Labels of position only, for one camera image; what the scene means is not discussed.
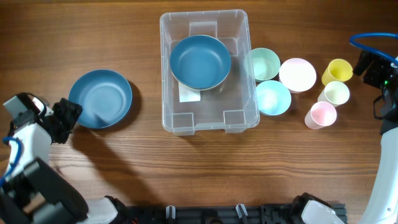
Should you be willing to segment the cream cup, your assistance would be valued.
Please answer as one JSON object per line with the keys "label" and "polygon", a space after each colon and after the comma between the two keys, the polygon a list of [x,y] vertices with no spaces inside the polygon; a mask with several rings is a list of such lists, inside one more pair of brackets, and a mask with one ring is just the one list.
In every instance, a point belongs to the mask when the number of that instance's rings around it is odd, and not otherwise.
{"label": "cream cup", "polygon": [[324,101],[335,108],[345,104],[350,98],[349,88],[342,82],[328,83],[318,97],[318,102]]}

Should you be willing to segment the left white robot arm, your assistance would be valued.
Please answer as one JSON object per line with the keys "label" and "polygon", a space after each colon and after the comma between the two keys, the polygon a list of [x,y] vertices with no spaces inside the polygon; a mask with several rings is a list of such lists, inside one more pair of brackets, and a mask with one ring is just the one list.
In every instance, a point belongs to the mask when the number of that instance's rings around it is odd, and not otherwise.
{"label": "left white robot arm", "polygon": [[31,93],[4,103],[12,116],[2,142],[11,148],[1,177],[4,223],[123,223],[111,197],[85,200],[49,166],[52,144],[64,144],[83,108],[62,98],[53,108]]}

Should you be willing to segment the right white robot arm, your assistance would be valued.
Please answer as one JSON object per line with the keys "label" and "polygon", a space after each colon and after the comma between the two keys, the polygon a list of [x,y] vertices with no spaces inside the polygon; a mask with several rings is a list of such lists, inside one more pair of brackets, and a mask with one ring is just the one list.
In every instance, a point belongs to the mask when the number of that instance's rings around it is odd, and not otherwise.
{"label": "right white robot arm", "polygon": [[373,106],[382,102],[375,119],[380,130],[381,159],[374,187],[360,223],[397,223],[397,66],[368,51],[362,51],[353,69],[363,82],[381,90]]}

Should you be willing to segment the clear plastic storage container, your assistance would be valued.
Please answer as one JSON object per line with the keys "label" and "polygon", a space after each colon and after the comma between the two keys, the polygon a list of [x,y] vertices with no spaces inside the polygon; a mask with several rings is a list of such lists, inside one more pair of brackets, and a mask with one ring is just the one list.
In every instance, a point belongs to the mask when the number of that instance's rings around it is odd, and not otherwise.
{"label": "clear plastic storage container", "polygon": [[[258,125],[260,115],[256,81],[244,68],[251,51],[248,15],[244,10],[166,12],[160,20],[162,125],[175,135],[223,129],[241,133]],[[170,69],[170,54],[184,38],[209,35],[225,44],[231,56],[231,70],[218,87],[200,91],[201,100],[179,102],[178,84]]]}

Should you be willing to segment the yellow cup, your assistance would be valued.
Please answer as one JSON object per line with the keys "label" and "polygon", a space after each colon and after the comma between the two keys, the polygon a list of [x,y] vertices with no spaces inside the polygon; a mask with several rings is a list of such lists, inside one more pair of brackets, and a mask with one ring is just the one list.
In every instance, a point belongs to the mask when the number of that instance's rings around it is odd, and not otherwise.
{"label": "yellow cup", "polygon": [[326,86],[330,82],[346,82],[353,76],[353,68],[346,60],[337,58],[332,60],[322,75],[322,83]]}

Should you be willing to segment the pink cup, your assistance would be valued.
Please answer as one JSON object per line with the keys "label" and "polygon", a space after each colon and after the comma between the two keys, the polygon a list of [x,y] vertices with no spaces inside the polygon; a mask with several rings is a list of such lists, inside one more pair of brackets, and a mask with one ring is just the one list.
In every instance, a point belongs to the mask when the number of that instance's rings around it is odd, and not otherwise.
{"label": "pink cup", "polygon": [[305,116],[305,125],[310,129],[320,129],[332,125],[337,119],[334,106],[325,101],[315,103]]}

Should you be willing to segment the pink small bowl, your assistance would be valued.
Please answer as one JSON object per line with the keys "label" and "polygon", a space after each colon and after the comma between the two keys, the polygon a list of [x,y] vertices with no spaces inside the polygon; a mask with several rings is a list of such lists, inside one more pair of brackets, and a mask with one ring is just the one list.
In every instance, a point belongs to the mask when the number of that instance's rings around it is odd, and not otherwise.
{"label": "pink small bowl", "polygon": [[286,60],[279,69],[279,81],[291,93],[301,93],[314,86],[317,73],[313,65],[302,58]]}

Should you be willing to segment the light blue small bowl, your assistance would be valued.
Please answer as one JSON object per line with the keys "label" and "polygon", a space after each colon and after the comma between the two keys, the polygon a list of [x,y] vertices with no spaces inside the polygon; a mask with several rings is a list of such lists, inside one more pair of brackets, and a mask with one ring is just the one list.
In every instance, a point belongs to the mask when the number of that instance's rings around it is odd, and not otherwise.
{"label": "light blue small bowl", "polygon": [[278,116],[285,113],[292,102],[290,91],[275,80],[264,81],[256,87],[259,112],[266,116]]}

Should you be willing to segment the mint green small bowl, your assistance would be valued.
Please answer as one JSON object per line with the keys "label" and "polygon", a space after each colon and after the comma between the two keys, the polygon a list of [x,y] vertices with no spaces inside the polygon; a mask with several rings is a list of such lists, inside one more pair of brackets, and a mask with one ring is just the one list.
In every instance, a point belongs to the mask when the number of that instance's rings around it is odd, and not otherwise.
{"label": "mint green small bowl", "polygon": [[256,82],[264,82],[273,79],[280,69],[280,58],[267,48],[256,48],[251,50],[244,59],[244,68],[252,72]]}

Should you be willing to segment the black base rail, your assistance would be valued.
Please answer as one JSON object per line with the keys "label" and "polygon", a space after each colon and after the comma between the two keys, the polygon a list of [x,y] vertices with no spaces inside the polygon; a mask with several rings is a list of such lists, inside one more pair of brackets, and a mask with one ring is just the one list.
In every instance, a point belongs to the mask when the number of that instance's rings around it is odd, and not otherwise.
{"label": "black base rail", "polygon": [[303,223],[302,213],[306,203],[319,202],[336,215],[338,223],[347,223],[345,205],[329,204],[311,194],[304,193],[291,203],[266,203],[258,206],[238,204],[229,207],[175,207],[121,206],[124,223],[206,224],[206,223]]}

